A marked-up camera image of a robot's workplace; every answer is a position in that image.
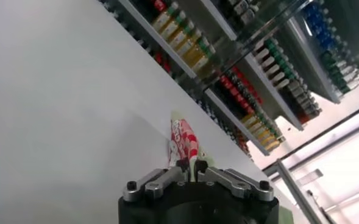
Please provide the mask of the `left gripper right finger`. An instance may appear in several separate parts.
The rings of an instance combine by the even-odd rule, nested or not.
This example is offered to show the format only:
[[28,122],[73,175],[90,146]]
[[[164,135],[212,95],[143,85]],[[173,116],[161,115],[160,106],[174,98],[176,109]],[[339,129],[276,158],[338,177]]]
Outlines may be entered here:
[[197,160],[194,165],[196,181],[215,182],[236,198],[256,198],[270,202],[274,199],[274,189],[268,181],[256,181],[233,169],[217,169],[210,167],[206,161]]

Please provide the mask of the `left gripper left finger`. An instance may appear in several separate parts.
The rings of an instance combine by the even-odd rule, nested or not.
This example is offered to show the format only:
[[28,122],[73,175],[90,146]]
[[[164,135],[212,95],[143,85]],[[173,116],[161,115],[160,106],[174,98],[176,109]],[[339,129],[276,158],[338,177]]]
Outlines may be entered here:
[[164,190],[176,182],[186,182],[190,179],[190,162],[187,159],[176,161],[169,169],[154,169],[139,180],[128,181],[123,189],[123,200],[136,202],[144,195],[152,199],[163,196]]

